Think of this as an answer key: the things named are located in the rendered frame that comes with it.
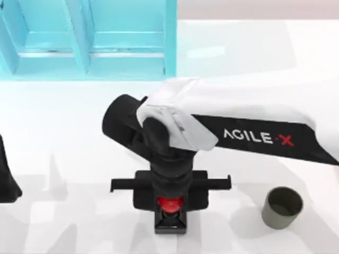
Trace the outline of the olive grey cup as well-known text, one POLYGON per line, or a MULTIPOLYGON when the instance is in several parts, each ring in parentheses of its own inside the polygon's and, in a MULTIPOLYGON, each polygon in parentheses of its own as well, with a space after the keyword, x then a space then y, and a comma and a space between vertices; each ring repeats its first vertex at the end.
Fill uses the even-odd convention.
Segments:
POLYGON ((288 186, 277 186, 267 193, 261 218, 266 226, 283 230, 293 223, 303 209, 304 200, 296 190, 288 186))

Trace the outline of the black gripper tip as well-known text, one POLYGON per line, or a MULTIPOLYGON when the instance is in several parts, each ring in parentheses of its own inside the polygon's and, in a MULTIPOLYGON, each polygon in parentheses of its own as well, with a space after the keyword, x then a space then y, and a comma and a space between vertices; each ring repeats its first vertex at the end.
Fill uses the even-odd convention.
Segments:
POLYGON ((22 194, 20 186, 10 171, 3 138, 0 135, 0 204, 14 203, 22 194))

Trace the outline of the light blue rack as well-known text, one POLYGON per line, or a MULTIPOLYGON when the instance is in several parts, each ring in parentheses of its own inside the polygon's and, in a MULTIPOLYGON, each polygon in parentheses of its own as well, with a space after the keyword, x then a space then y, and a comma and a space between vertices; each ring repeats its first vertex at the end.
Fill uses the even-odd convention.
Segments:
POLYGON ((176 76, 178 0, 0 0, 0 81, 176 76))

